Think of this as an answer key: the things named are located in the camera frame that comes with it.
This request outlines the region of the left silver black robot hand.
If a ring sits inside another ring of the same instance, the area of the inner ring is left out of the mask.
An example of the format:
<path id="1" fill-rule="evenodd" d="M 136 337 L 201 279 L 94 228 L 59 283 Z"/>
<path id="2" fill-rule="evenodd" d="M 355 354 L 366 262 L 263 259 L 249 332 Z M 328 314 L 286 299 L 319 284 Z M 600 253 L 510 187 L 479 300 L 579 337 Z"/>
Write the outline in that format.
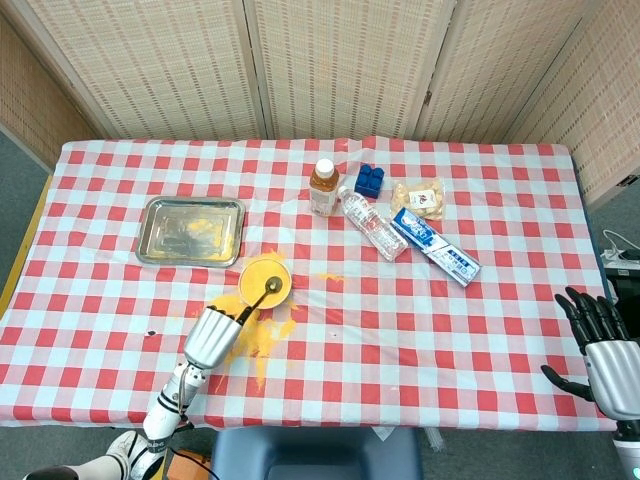
<path id="1" fill-rule="evenodd" d="M 203 370 L 216 368 L 231 351 L 241 329 L 226 313 L 206 307 L 184 344 L 187 361 Z"/>

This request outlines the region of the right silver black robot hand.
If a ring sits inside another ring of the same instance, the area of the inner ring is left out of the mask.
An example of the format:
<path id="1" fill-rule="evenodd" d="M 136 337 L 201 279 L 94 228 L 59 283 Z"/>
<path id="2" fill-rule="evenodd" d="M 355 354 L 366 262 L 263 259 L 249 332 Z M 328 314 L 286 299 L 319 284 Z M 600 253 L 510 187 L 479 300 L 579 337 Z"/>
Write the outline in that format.
<path id="1" fill-rule="evenodd" d="M 588 382 L 561 377 L 543 365 L 544 376 L 558 389 L 593 402 L 609 419 L 639 419 L 639 343 L 627 330 L 623 317 L 606 298 L 596 298 L 571 287 L 555 296 L 566 314 L 583 356 Z"/>

